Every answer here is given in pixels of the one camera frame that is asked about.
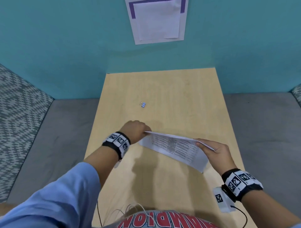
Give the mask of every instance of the shirt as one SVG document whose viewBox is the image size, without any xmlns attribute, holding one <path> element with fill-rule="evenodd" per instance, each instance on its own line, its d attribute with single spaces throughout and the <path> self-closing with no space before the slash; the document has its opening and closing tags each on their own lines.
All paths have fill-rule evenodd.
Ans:
<svg viewBox="0 0 301 228">
<path fill-rule="evenodd" d="M 0 228 L 90 228 L 101 186 L 96 170 L 81 162 L 0 220 Z M 216 228 L 176 211 L 137 212 L 105 228 Z"/>
</svg>

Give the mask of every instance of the purple border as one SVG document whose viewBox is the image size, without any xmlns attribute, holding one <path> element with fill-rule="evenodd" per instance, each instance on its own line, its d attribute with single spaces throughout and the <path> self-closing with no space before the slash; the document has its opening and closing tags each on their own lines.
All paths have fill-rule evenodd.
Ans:
<svg viewBox="0 0 301 228">
<path fill-rule="evenodd" d="M 165 1 L 171 1 L 171 0 L 142 0 L 142 1 L 137 1 L 137 2 L 129 2 L 132 19 L 136 19 L 134 4 L 145 3 L 145 2 L 165 2 Z M 181 13 L 185 12 L 185 3 L 186 3 L 186 0 L 181 1 Z"/>
</svg>

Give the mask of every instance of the teal wall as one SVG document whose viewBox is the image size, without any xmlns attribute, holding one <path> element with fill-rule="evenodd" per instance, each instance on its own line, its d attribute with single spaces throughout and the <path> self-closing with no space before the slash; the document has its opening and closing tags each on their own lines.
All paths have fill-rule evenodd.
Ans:
<svg viewBox="0 0 301 228">
<path fill-rule="evenodd" d="M 216 67 L 224 93 L 301 83 L 300 0 L 189 0 L 185 40 L 135 45 L 124 0 L 1 0 L 0 63 L 56 99 L 105 74 Z"/>
</svg>

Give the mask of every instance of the table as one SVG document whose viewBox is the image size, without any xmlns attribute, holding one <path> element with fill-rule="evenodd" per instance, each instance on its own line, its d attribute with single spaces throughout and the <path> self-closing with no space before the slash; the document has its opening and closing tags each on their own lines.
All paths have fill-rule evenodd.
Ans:
<svg viewBox="0 0 301 228">
<path fill-rule="evenodd" d="M 225 143 L 244 169 L 215 68 L 107 74 L 85 156 L 136 119 L 156 132 Z M 241 228 L 241 212 L 221 213 L 217 206 L 212 189 L 222 183 L 209 163 L 202 174 L 136 143 L 101 190 L 102 223 L 122 216 L 115 209 L 124 212 L 129 204 L 140 203 L 146 209 L 177 210 L 220 227 Z M 236 206 L 248 215 L 240 202 Z M 97 211 L 92 226 L 100 227 Z M 246 227 L 256 227 L 249 215 Z"/>
</svg>

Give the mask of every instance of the black cable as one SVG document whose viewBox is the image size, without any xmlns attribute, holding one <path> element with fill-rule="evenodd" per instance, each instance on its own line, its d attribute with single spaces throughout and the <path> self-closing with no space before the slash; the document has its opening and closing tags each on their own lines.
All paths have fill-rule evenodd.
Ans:
<svg viewBox="0 0 301 228">
<path fill-rule="evenodd" d="M 101 224 L 101 227 L 102 227 L 102 223 L 101 223 L 101 219 L 100 219 L 100 214 L 99 214 L 99 209 L 98 209 L 98 201 L 97 201 L 97 212 L 98 212 L 99 221 L 100 221 L 100 224 Z"/>
<path fill-rule="evenodd" d="M 231 207 L 232 207 L 232 208 L 235 208 L 235 209 L 237 209 L 237 210 L 239 210 L 241 213 L 244 214 L 244 216 L 246 217 L 246 223 L 244 224 L 243 228 L 245 228 L 245 226 L 246 226 L 246 224 L 247 224 L 247 222 L 248 222 L 248 217 L 246 216 L 246 214 L 245 214 L 242 210 L 238 209 L 237 207 L 235 207 L 235 206 L 231 206 Z"/>
</svg>

